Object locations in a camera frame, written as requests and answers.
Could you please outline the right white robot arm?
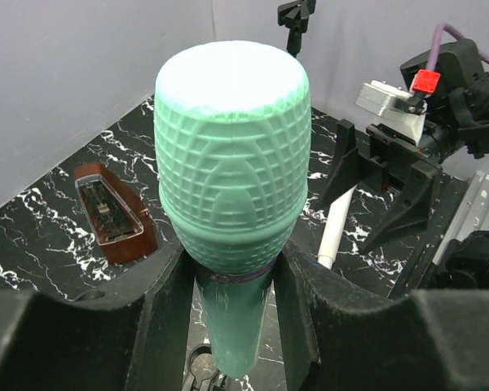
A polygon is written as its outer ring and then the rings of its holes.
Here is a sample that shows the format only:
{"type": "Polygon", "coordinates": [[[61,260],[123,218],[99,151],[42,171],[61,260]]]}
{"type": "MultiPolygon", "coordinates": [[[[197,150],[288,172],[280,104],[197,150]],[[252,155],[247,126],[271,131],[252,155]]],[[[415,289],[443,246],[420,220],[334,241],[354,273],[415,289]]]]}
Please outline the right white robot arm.
{"type": "Polygon", "coordinates": [[[358,105],[374,114],[357,130],[336,125],[321,196],[330,222],[346,207],[336,272],[382,297],[413,289],[489,289],[489,174],[468,182],[443,172],[465,150],[489,155],[489,73],[467,38],[404,63],[406,90],[370,82],[358,105]]]}

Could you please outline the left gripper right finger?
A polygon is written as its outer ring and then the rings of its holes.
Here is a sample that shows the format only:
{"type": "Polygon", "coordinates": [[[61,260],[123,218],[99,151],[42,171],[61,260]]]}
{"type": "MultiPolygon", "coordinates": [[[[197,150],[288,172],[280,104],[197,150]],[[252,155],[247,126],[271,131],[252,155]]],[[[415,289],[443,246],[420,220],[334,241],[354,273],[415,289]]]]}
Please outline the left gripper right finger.
{"type": "Polygon", "coordinates": [[[274,270],[290,390],[489,390],[489,290],[392,301],[288,242],[274,270]]]}

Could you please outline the teal microphone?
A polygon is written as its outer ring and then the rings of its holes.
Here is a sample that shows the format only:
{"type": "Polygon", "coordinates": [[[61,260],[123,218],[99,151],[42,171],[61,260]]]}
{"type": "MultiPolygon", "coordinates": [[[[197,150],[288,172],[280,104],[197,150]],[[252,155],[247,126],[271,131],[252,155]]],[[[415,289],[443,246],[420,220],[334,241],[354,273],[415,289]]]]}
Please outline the teal microphone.
{"type": "Polygon", "coordinates": [[[311,94],[287,52],[211,42],[156,77],[159,196],[194,261],[218,369],[255,366],[273,266],[306,204],[311,94]]]}

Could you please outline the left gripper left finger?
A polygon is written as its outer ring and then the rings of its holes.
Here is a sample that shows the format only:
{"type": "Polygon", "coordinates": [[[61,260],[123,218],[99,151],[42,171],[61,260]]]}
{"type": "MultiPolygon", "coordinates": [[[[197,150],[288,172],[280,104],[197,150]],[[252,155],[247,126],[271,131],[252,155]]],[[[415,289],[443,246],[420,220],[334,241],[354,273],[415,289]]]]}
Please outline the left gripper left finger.
{"type": "Polygon", "coordinates": [[[0,390],[179,390],[193,269],[167,244],[66,301],[0,289],[0,390]]]}

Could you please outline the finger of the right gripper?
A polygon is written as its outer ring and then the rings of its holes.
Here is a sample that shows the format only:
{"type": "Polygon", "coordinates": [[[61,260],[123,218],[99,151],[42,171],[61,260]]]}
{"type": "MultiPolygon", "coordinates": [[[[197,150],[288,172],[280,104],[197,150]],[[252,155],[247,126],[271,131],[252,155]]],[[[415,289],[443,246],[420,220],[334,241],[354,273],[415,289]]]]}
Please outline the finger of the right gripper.
{"type": "Polygon", "coordinates": [[[425,231],[439,182],[439,165],[424,160],[413,163],[402,191],[360,245],[360,253],[370,253],[386,242],[425,231]]]}
{"type": "Polygon", "coordinates": [[[327,182],[319,196],[318,207],[327,209],[353,186],[367,177],[369,137],[357,130],[353,123],[340,120],[336,123],[336,144],[327,182]]]}

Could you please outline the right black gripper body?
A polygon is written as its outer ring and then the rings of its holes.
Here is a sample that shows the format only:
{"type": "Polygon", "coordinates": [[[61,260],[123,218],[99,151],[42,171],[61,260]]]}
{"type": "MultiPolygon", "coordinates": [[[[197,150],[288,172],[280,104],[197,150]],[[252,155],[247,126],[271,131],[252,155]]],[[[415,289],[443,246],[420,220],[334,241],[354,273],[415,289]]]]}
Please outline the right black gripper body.
{"type": "Polygon", "coordinates": [[[411,167],[422,162],[434,171],[442,173],[443,147],[439,136],[428,130],[421,136],[418,145],[410,138],[399,134],[387,125],[371,124],[366,128],[369,137],[364,179],[374,191],[400,193],[404,188],[411,167]]]}

